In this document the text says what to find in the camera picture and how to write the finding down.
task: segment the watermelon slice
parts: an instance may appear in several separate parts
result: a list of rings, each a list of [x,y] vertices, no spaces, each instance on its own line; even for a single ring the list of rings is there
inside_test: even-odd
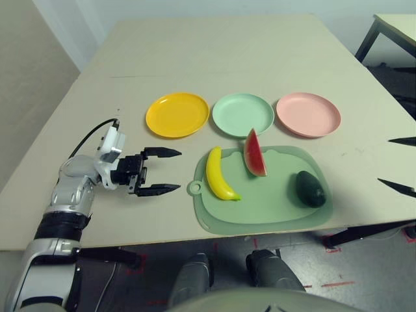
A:
[[[250,131],[244,145],[244,161],[247,169],[253,175],[258,177],[267,176],[265,160],[254,129]]]

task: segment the desk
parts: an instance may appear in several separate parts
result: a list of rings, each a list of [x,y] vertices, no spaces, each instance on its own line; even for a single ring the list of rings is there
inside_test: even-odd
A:
[[[356,53],[360,62],[380,33],[416,57],[416,14],[375,14],[374,23]]]
[[[120,119],[124,155],[145,146],[183,153],[147,161],[147,185],[180,184],[163,196],[137,198],[124,187],[96,187],[83,247],[120,246],[218,237],[196,220],[187,184],[213,146],[237,147],[212,123],[197,133],[166,140],[149,131],[148,107],[171,92],[199,94],[210,104],[235,92],[274,103],[291,92],[333,101],[343,120],[334,134],[304,139],[276,122],[262,145],[304,148],[319,163],[333,192],[333,215],[305,231],[362,226],[416,217],[415,200],[376,180],[413,185],[416,149],[388,143],[415,135],[405,110],[312,15],[144,19],[114,28],[73,84],[0,194],[0,250],[24,249],[33,239],[59,166],[99,122]],[[100,136],[80,151],[93,155]]]

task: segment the toy banana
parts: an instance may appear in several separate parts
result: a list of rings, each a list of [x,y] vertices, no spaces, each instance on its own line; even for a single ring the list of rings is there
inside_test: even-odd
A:
[[[219,146],[213,148],[208,155],[207,180],[209,187],[214,194],[221,200],[240,200],[238,195],[224,180],[221,171],[221,148]]]

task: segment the avocado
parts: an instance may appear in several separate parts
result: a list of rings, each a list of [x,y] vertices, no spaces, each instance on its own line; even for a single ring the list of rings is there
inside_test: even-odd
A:
[[[319,180],[307,171],[296,175],[296,193],[305,205],[318,208],[325,204],[326,195]]]

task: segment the plate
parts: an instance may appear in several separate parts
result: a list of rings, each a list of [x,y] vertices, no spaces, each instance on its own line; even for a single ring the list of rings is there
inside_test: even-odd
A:
[[[155,101],[146,113],[150,130],[166,138],[181,138],[202,128],[209,117],[209,106],[200,96],[173,93]]]
[[[213,120],[223,132],[245,138],[252,128],[258,135],[265,132],[273,124],[274,111],[253,94],[230,94],[215,103]]]
[[[308,138],[333,133],[341,124],[337,107],[312,93],[297,92],[283,96],[278,101],[276,112],[287,129]]]

